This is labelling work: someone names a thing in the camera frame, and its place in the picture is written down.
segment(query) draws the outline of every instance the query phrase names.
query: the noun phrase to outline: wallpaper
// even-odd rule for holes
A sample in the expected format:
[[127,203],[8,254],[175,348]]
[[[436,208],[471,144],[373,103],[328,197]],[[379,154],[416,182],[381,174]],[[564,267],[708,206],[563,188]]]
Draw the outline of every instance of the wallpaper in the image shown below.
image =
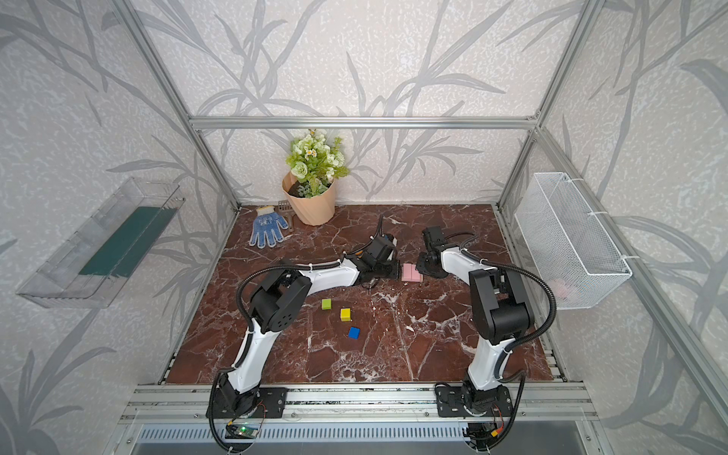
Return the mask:
[[582,1],[133,0],[189,111],[526,116]]
[[[533,173],[554,171],[537,144],[502,207],[533,272],[513,215]],[[539,307],[545,314],[545,297]],[[629,281],[591,309],[559,311],[549,334],[566,377],[586,383],[615,454],[728,454],[728,434]]]
[[[290,141],[305,132],[213,130],[206,141],[240,200],[276,202],[285,198]],[[329,141],[342,138],[351,170],[337,182],[340,203],[498,200],[526,138],[522,130],[326,132]]]
[[547,120],[726,374],[727,42],[725,0],[603,11]]
[[[0,452],[98,454],[156,382],[233,212],[105,2],[0,4]],[[186,201],[107,309],[15,291],[130,176]]]

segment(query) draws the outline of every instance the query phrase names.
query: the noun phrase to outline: green mat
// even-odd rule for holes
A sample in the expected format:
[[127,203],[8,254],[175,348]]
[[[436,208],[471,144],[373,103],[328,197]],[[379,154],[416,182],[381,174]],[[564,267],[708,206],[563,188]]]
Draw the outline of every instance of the green mat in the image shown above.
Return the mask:
[[176,212],[176,208],[137,207],[89,259],[79,274],[106,276],[112,274],[113,269],[112,275],[115,277],[131,277],[136,266],[144,259],[146,252],[165,230]]

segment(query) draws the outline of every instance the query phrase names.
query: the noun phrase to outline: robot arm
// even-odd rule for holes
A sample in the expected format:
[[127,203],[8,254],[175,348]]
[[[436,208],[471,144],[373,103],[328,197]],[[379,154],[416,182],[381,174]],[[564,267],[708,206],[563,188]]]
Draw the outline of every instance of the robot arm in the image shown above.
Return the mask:
[[510,352],[496,372],[499,357],[534,323],[523,280],[516,272],[483,264],[465,254],[466,250],[448,243],[439,226],[425,229],[422,236],[427,251],[420,254],[417,270],[439,278],[452,273],[470,286],[472,321],[479,337],[463,396],[465,408],[479,415],[490,409],[490,398],[496,395]]
[[377,233],[363,248],[343,259],[324,264],[284,264],[268,273],[250,295],[253,326],[237,353],[232,369],[219,382],[219,403],[227,415],[241,416],[255,410],[258,385],[273,344],[293,323],[307,296],[341,286],[353,286],[379,278],[399,278],[397,240]]

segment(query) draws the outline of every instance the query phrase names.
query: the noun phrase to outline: pink sponge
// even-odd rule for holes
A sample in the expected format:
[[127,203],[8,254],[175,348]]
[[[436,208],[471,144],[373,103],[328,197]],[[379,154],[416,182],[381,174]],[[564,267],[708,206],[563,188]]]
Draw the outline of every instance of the pink sponge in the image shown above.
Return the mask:
[[422,275],[415,269],[414,264],[402,264],[402,281],[422,282]]

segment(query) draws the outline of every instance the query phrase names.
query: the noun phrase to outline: beige flower pot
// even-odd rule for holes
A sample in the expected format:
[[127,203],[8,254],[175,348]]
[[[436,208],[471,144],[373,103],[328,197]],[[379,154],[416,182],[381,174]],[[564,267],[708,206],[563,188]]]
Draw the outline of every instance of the beige flower pot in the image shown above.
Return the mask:
[[298,179],[288,173],[283,178],[283,192],[298,218],[310,226],[319,226],[333,217],[333,203],[336,200],[336,180],[324,192],[311,198],[295,197],[288,193]]

